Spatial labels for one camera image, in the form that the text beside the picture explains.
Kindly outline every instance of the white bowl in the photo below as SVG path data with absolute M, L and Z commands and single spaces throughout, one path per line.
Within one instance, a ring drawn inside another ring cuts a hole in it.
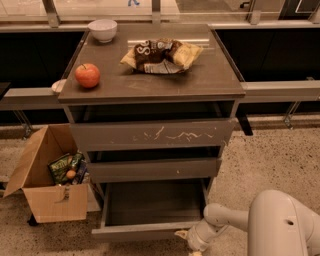
M 93 37 L 101 43 L 110 42 L 117 33 L 118 23 L 114 20 L 95 20 L 88 24 Z

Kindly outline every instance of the cardboard box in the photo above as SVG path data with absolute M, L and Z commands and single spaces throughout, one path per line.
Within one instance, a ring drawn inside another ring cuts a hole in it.
M 86 219 L 88 192 L 93 193 L 90 184 L 55 186 L 47 166 L 66 153 L 76 152 L 69 124 L 48 125 L 35 132 L 26 144 L 4 197 L 21 188 L 38 223 Z M 99 210 L 97 202 L 92 204 L 94 210 Z

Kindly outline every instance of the terrazzo floor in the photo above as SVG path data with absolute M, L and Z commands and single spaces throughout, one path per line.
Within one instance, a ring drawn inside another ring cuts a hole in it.
M 231 209 L 248 210 L 254 197 L 265 189 L 289 193 L 320 213 L 320 116 L 295 117 L 293 130 L 279 118 L 249 118 L 253 136 L 236 126 L 223 153 L 220 172 L 210 191 L 210 202 Z M 25 141 L 20 127 L 1 127 L 2 181 L 10 178 Z M 88 213 L 87 220 L 28 225 L 31 212 L 21 191 L 0 199 L 0 255 L 112 255 L 187 256 L 180 239 L 107 243 L 91 237 L 101 213 Z M 247 234 L 229 227 L 216 238 L 204 256 L 244 256 Z

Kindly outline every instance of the apple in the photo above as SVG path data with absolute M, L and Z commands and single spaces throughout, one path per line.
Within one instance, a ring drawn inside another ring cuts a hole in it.
M 79 65 L 75 70 L 74 76 L 84 88 L 93 88 L 100 81 L 100 71 L 97 66 L 91 63 Z

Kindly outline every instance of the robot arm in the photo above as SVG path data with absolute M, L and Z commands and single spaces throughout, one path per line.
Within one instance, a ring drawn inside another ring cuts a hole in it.
M 203 252 L 229 225 L 248 232 L 248 256 L 320 256 L 319 215 L 276 190 L 261 192 L 249 212 L 209 204 L 204 219 L 178 235 Z

